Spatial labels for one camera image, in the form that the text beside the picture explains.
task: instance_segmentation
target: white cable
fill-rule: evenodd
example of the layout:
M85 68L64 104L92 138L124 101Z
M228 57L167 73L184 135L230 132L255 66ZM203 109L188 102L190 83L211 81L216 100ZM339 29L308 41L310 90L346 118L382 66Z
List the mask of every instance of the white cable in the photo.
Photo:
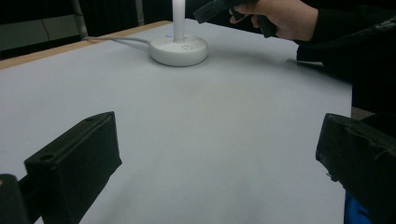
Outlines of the white cable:
M82 38L82 40L133 40L148 44L149 41L142 38L137 37L121 37L121 36L102 36L102 37L94 37L94 36L87 36Z

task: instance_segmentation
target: hand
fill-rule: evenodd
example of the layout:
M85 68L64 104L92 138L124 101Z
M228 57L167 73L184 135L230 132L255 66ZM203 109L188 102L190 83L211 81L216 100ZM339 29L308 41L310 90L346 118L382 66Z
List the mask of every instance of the hand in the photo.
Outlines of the hand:
M255 15L266 16L276 26L276 35L290 40L311 40L318 20L318 10L300 0L259 0L241 4L235 10L245 15L253 14L251 20L256 28L259 23ZM238 22L231 17L230 23Z

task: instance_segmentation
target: black sleeve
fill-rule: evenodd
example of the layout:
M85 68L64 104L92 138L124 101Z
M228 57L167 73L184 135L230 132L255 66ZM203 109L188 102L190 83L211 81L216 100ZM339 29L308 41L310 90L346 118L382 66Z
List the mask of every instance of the black sleeve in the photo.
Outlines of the black sleeve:
M298 61L321 62L352 83L352 105L396 113L396 10L320 8L312 41L296 43Z
M312 42L324 42L351 35L389 20L394 15L396 10L371 6L352 7L349 10L319 8Z

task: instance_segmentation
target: black handheld controller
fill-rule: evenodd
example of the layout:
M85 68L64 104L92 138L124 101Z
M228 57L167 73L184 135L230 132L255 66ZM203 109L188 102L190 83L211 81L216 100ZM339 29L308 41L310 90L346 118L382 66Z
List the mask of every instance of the black handheld controller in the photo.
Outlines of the black handheld controller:
M233 16L239 21L245 17L233 9L234 6L238 6L246 1L251 0L214 0L209 2L198 10L194 11L193 15L199 23L206 22L211 18L217 16L221 11L230 9ZM263 15L257 15L259 25L262 30L262 34L265 38L276 36L276 26L271 23L267 17Z

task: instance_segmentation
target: white table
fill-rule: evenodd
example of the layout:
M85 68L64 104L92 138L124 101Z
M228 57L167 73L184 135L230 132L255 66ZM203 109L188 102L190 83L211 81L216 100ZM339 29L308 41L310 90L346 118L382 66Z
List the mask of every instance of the white table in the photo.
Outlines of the white table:
M298 65L289 41L190 20L186 34L207 41L203 63L107 41L0 70L0 173L22 178L33 153L115 111L123 165L81 223L342 223L345 192L315 151L351 87Z

